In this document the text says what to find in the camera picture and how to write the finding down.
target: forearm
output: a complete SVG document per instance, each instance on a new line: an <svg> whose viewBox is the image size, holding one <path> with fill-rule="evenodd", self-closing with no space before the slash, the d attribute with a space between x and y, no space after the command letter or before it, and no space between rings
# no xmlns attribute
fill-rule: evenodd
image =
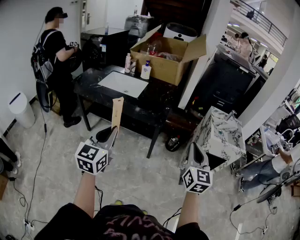
<svg viewBox="0 0 300 240"><path fill-rule="evenodd" d="M74 48L71 48L69 50L62 49L56 55L57 55L59 61L64 62L64 61L68 60L72 56L73 53L75 53Z"/></svg>
<svg viewBox="0 0 300 240"><path fill-rule="evenodd" d="M291 157L291 155L286 154L284 151L282 151L281 149L279 149L279 154L281 156L281 158L285 161L286 164L290 164L293 159Z"/></svg>
<svg viewBox="0 0 300 240"><path fill-rule="evenodd" d="M94 217L95 207L95 176L83 173L74 199L74 204L85 211L91 218Z"/></svg>
<svg viewBox="0 0 300 240"><path fill-rule="evenodd" d="M198 223L198 198L199 196L196 193L186 193L177 228L189 223Z"/></svg>

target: sneaker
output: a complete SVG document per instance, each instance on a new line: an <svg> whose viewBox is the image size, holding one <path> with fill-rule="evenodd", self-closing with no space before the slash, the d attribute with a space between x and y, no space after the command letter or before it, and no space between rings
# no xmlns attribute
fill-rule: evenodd
<svg viewBox="0 0 300 240"><path fill-rule="evenodd" d="M234 175L236 177L240 176L240 173L235 172L235 170L236 170L236 164L235 163L230 164L230 170L231 170L232 175Z"/></svg>
<svg viewBox="0 0 300 240"><path fill-rule="evenodd" d="M13 174L17 174L18 173L18 169L16 169L15 167L13 168L13 170L10 171Z"/></svg>
<svg viewBox="0 0 300 240"><path fill-rule="evenodd" d="M15 155L17 157L17 162L16 162L16 165L17 167L20 167L22 165L22 162L21 162L21 154L19 152L15 152Z"/></svg>
<svg viewBox="0 0 300 240"><path fill-rule="evenodd" d="M73 126L73 125L76 125L76 124L78 124L78 123L80 123L80 121L81 121L81 117L73 117L73 118L71 118L71 121L69 121L69 122L65 122L64 123L64 126L65 126L65 128L69 128L70 126Z"/></svg>
<svg viewBox="0 0 300 240"><path fill-rule="evenodd" d="M124 203L121 200L116 200L114 202L114 205L122 206L122 205L124 205Z"/></svg>
<svg viewBox="0 0 300 240"><path fill-rule="evenodd" d="M245 190L243 189L242 187L242 183L245 181L245 178L244 177L241 177L240 178L240 186L239 186L239 192L242 193L244 192Z"/></svg>

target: soap bottle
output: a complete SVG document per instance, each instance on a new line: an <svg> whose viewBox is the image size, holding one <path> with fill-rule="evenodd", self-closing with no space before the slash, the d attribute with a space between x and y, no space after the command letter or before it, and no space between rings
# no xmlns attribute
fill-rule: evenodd
<svg viewBox="0 0 300 240"><path fill-rule="evenodd" d="M130 60L131 60L130 53L127 53L126 60L125 60L125 73L130 73Z"/></svg>
<svg viewBox="0 0 300 240"><path fill-rule="evenodd" d="M150 61L146 61L146 65L142 65L141 78L148 80L150 78L151 68L149 66Z"/></svg>

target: plastic bag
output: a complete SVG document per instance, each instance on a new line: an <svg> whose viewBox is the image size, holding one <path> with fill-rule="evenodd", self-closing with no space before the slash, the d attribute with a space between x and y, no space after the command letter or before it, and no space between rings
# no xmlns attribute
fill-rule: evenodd
<svg viewBox="0 0 300 240"><path fill-rule="evenodd" d="M160 52L157 55L157 57L165 58L165 59L168 59L168 60L173 60L173 61L176 61L176 62L181 62L181 60L182 60L181 56L176 55L176 54L170 54L168 52Z"/></svg>

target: glass railing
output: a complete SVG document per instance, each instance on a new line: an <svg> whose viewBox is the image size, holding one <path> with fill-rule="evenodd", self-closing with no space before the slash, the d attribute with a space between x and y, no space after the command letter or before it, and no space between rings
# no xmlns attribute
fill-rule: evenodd
<svg viewBox="0 0 300 240"><path fill-rule="evenodd" d="M285 46L287 37L264 15L256 11L253 7L241 0L231 0L231 3L235 6L233 10L244 15L251 21L262 27L267 33L276 39L282 45Z"/></svg>

